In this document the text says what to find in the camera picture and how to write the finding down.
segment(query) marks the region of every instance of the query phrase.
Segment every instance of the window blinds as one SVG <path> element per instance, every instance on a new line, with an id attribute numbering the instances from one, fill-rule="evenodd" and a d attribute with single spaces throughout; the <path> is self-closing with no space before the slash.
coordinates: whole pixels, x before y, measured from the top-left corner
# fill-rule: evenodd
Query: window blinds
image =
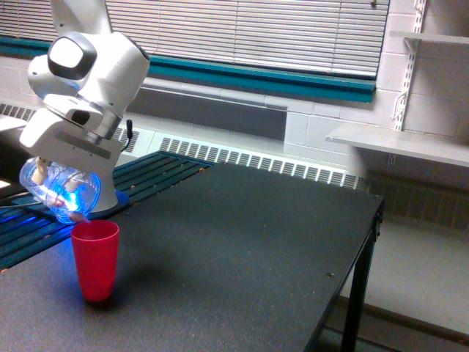
<path id="1" fill-rule="evenodd" d="M 0 34 L 50 40 L 49 1 L 0 0 Z M 149 54 L 375 77 L 389 0 L 106 0 Z"/>

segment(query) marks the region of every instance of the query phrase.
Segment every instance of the white robot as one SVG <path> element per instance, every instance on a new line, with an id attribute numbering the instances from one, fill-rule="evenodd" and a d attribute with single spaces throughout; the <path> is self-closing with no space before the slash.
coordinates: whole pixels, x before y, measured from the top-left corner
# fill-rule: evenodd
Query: white robot
<path id="1" fill-rule="evenodd" d="M 29 83 L 46 108 L 20 137 L 39 157 L 28 182 L 41 185 L 57 164 L 92 172 L 100 179 L 93 211 L 108 210 L 117 204 L 112 172 L 122 149 L 111 137 L 147 75 L 149 58 L 111 30 L 104 0 L 51 0 L 51 6 L 59 37 L 29 66 Z"/>

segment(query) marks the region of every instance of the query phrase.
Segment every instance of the plastic bottle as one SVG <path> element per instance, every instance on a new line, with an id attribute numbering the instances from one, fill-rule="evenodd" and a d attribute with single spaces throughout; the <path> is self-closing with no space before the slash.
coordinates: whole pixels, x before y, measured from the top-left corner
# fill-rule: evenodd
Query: plastic bottle
<path id="1" fill-rule="evenodd" d="M 72 213 L 87 216 L 100 195 L 97 175 L 40 158 L 31 158 L 23 165 L 20 183 L 63 224 L 73 223 Z"/>

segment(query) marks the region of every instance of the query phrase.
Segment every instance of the teal trim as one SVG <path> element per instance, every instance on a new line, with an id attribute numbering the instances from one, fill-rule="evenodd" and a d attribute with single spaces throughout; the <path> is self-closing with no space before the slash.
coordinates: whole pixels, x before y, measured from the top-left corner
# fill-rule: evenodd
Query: teal trim
<path id="1" fill-rule="evenodd" d="M 0 54 L 33 57 L 46 54 L 51 44 L 40 40 L 0 37 Z"/>
<path id="2" fill-rule="evenodd" d="M 37 56 L 47 53 L 49 42 L 0 37 L 0 54 Z M 243 67 L 167 56 L 150 57 L 150 75 L 188 79 L 200 83 L 288 94 L 371 103 L 375 82 L 354 78 L 321 76 Z"/>

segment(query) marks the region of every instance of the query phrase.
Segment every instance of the red plastic cup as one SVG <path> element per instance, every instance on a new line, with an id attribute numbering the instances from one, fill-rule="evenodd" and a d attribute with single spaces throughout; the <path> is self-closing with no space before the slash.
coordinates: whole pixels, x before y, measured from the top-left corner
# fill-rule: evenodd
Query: red plastic cup
<path id="1" fill-rule="evenodd" d="M 72 230 L 72 246 L 83 297 L 104 301 L 116 278 L 119 226 L 106 220 L 81 222 Z"/>

